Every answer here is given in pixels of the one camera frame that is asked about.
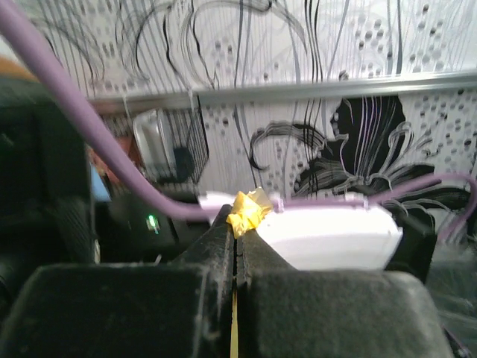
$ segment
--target floral pattern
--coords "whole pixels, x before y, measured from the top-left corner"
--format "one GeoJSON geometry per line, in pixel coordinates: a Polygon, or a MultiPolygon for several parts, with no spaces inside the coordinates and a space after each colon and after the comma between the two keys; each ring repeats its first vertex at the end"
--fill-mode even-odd
{"type": "MultiPolygon", "coordinates": [[[[254,147],[259,141],[270,136],[291,135],[315,153],[295,178],[295,196],[328,191],[342,194],[357,185],[368,186],[379,193],[435,172],[435,167],[426,163],[425,155],[422,163],[406,160],[411,152],[428,152],[426,147],[432,138],[429,134],[420,138],[414,136],[397,96],[343,98],[332,114],[330,124],[333,139],[326,139],[309,125],[270,123],[266,129],[257,131],[250,141],[251,166],[266,170],[254,157],[254,147]]],[[[458,212],[468,200],[468,191],[438,184],[402,195],[385,206],[399,208],[436,230],[435,217],[430,210],[458,212]]]]}

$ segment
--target metal bar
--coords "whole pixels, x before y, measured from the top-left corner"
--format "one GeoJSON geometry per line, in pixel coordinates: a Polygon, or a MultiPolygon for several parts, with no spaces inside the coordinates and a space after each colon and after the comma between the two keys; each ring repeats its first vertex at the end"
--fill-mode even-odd
{"type": "MultiPolygon", "coordinates": [[[[477,87],[477,71],[453,73],[420,73],[387,78],[369,78],[318,84],[277,84],[233,89],[205,89],[194,91],[196,106],[216,106],[247,102],[304,101],[311,98],[363,97],[397,95],[435,90],[459,90],[477,87]]],[[[126,112],[123,98],[104,98],[92,101],[102,115],[126,112]]],[[[187,92],[130,97],[127,107],[131,113],[154,108],[187,109],[191,98],[187,92]]]]}

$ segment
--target white plastic piece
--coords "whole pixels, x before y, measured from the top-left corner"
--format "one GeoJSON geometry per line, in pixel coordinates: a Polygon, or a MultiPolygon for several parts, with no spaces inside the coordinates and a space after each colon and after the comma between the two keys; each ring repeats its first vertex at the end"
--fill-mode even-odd
{"type": "MultiPolygon", "coordinates": [[[[205,195],[199,196],[199,205],[203,209],[209,209],[213,207],[222,207],[224,205],[233,205],[236,197],[225,192],[206,192],[205,195]]],[[[212,224],[215,220],[215,216],[209,218],[209,223],[212,224]]]]}
{"type": "Polygon", "coordinates": [[[383,269],[402,237],[381,207],[315,207],[270,213],[257,233],[299,270],[383,269]]]}

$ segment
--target wall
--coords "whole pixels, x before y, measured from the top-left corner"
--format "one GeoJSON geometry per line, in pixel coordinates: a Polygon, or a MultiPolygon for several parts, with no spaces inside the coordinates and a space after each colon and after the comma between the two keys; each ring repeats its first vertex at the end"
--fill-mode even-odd
{"type": "MultiPolygon", "coordinates": [[[[17,2],[90,98],[477,67],[473,0],[17,2]]],[[[185,144],[192,156],[207,151],[187,185],[290,196],[471,172],[476,111],[477,92],[466,90],[166,114],[205,131],[185,144]]],[[[130,132],[129,119],[106,121],[130,132]]],[[[461,183],[444,183],[394,204],[438,229],[467,199],[461,183]]]]}

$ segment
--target purple cable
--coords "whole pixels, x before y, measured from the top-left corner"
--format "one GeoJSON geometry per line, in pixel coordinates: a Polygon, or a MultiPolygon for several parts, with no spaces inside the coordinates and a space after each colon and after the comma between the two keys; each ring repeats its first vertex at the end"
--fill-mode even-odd
{"type": "MultiPolygon", "coordinates": [[[[73,84],[57,58],[51,52],[45,38],[30,23],[26,15],[12,0],[0,0],[0,32],[25,61],[28,68],[45,84],[57,99],[58,105],[78,132],[112,169],[119,180],[131,192],[174,219],[201,221],[215,215],[220,207],[203,209],[197,204],[184,204],[171,200],[157,191],[130,161],[121,146],[101,121],[92,105],[73,84]]],[[[369,198],[370,204],[378,204],[399,197],[409,191],[421,189],[442,180],[465,180],[470,185],[469,204],[462,216],[442,233],[446,238],[460,227],[477,206],[477,181],[465,174],[427,175],[369,198]]],[[[292,199],[283,202],[284,208],[310,206],[356,206],[362,201],[342,201],[334,198],[314,200],[292,199]]]]}

